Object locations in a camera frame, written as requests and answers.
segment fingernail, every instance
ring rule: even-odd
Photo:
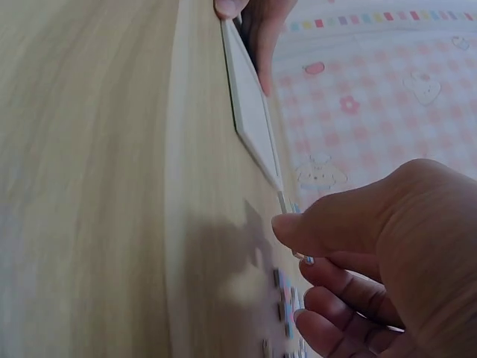
[[[295,312],[293,312],[293,320],[294,320],[295,323],[297,323],[298,316],[301,315],[305,311],[306,311],[305,309],[300,308],[299,310],[296,310]]]
[[[288,235],[293,233],[300,221],[300,214],[282,214],[271,219],[271,226],[275,233]]]
[[[305,264],[308,266],[313,266],[315,264],[315,259],[313,257],[305,256],[303,260],[305,261]]]
[[[215,9],[228,18],[233,18],[237,15],[236,3],[232,0],[215,0]]]

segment white frame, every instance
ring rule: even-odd
[[[238,135],[240,136],[241,140],[244,142],[245,146],[247,147],[248,151],[254,158],[254,160],[259,164],[260,168],[262,169],[265,177],[270,181],[270,183],[275,187],[275,189],[282,191],[283,190],[283,182],[282,182],[282,172],[280,169],[277,147],[275,145],[275,137],[274,132],[271,126],[271,118],[270,113],[268,111],[268,103],[265,97],[265,94],[262,91],[262,87],[260,85],[258,76],[256,74],[255,67],[253,66],[252,60],[247,52],[247,49],[244,46],[244,43],[240,37],[240,34],[233,23],[233,20],[226,20],[222,21],[222,36],[224,39],[224,48],[225,48],[225,57],[227,62],[227,72],[229,75],[229,85],[230,85],[230,93],[232,96],[232,106],[233,106],[233,113],[236,122],[236,130]],[[263,109],[265,111],[265,118],[267,120],[267,127],[268,127],[268,135],[270,138],[270,144],[272,153],[274,156],[275,162],[275,173],[270,173],[267,166],[265,165],[264,159],[260,156],[257,147],[253,144],[250,137],[244,130],[244,125],[241,116],[240,105],[238,102],[240,101],[239,98],[239,90],[236,86],[235,82],[235,65],[234,65],[234,58],[232,56],[232,50],[230,48],[230,42],[237,41],[238,46],[241,49],[242,54],[244,55],[244,59],[247,61],[247,67],[249,68],[250,72],[252,73],[253,78],[255,79],[255,85],[257,85],[260,89],[260,93],[262,94],[262,104]]]

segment colorful stripe border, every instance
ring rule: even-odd
[[[298,32],[317,28],[337,26],[379,24],[393,21],[477,21],[477,13],[462,13],[444,10],[385,11],[383,13],[362,13],[348,16],[335,16],[302,22],[292,22],[283,27],[282,32]]]

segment hand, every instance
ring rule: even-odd
[[[222,19],[242,14],[241,32],[255,64],[263,92],[271,93],[271,61],[280,30],[297,0],[215,0]]]
[[[277,238],[317,257],[298,330],[323,357],[477,357],[476,213],[474,180],[414,160],[277,216]]]

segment light wood grain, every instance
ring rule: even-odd
[[[0,7],[0,357],[257,357],[296,267],[210,1]]]

